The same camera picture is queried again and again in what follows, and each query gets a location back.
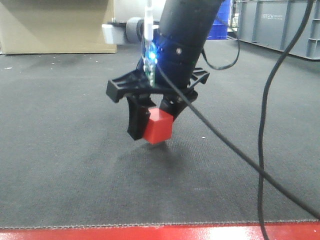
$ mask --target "cable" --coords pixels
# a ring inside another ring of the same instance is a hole
[[[237,52],[237,55],[236,55],[236,58],[235,60],[228,64],[228,65],[225,65],[225,66],[214,66],[212,65],[211,63],[208,62],[208,59],[207,59],[207,56],[206,56],[206,52],[205,52],[205,49],[202,49],[202,56],[203,56],[203,59],[204,61],[206,62],[206,64],[208,64],[208,66],[214,70],[225,70],[225,69],[229,69],[231,68],[233,65],[235,65],[239,59],[239,56],[240,56],[240,40],[239,40],[239,36],[237,34],[237,32],[232,28],[232,26],[229,26],[226,22],[222,21],[218,15],[215,17],[215,19],[217,19],[219,22],[221,22],[224,26],[226,26],[227,28],[230,28],[232,30],[232,32],[235,34],[235,37],[236,37],[236,41],[237,41],[237,45],[238,45],[238,52]]]
[[[307,211],[313,217],[320,220],[320,212],[313,209],[311,206],[306,204],[304,201],[300,200],[298,197],[289,192],[285,187],[278,183],[268,172],[256,164],[250,157],[248,157],[243,151],[236,147],[231,141],[229,141],[222,133],[220,133],[200,112],[193,106],[193,104],[186,98],[186,96],[172,83],[172,81],[163,72],[161,67],[157,65],[157,68],[164,78],[164,80],[172,87],[172,89],[180,96],[180,98],[188,105],[188,107],[193,111],[193,113],[221,140],[223,141],[231,150],[233,150],[239,157],[241,157],[245,162],[247,162],[252,168],[254,168],[259,174],[261,174],[272,186],[274,186],[280,193],[285,195],[292,202],[297,204],[299,207]]]
[[[301,34],[303,33],[309,17],[311,15],[312,7],[314,4],[314,0],[308,0],[307,6],[305,8],[304,16],[301,21],[300,27],[298,28],[296,34],[294,35],[293,39],[287,46],[287,48],[283,51],[278,61],[275,63],[270,75],[265,83],[264,90],[263,90],[263,97],[262,97],[262,104],[261,104],[261,118],[260,118],[260,126],[258,132],[258,155],[259,155],[259,166],[264,169],[264,150],[263,150],[263,140],[264,140],[264,130],[266,124],[266,113],[267,113],[267,101],[268,101],[268,93],[270,90],[271,83],[274,79],[276,72],[278,71],[280,65],[283,63],[285,58],[288,56],[289,52],[292,50],[294,45],[297,43],[298,39],[300,38]],[[267,231],[265,228],[265,220],[264,220],[264,213],[263,213],[263,195],[264,195],[264,176],[259,174],[259,182],[258,182],[258,194],[257,194],[257,211],[258,211],[258,220],[261,228],[262,235],[265,240],[269,240]]]

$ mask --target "red block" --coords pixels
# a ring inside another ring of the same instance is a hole
[[[172,136],[174,116],[159,109],[149,109],[151,115],[146,125],[143,138],[151,144],[157,144],[168,140]]]

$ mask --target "gray carpet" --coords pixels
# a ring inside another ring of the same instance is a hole
[[[236,50],[232,40],[206,46],[216,65]],[[243,43],[236,66],[211,71],[197,88],[195,106],[256,160],[263,87],[278,57]],[[138,58],[135,46],[0,56],[1,228],[257,221],[258,175],[189,109],[165,143],[126,133],[127,102],[114,104],[105,90]],[[319,93],[320,62],[289,57],[271,86],[265,128],[266,169],[316,209]],[[264,209],[267,221],[313,219],[269,184]]]

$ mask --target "red stripe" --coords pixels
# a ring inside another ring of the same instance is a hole
[[[271,240],[320,240],[320,222],[268,223]],[[0,240],[262,240],[257,224],[0,230]]]

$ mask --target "blue light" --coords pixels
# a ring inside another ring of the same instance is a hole
[[[156,59],[156,54],[155,54],[154,52],[149,52],[149,58],[150,58],[151,60]]]

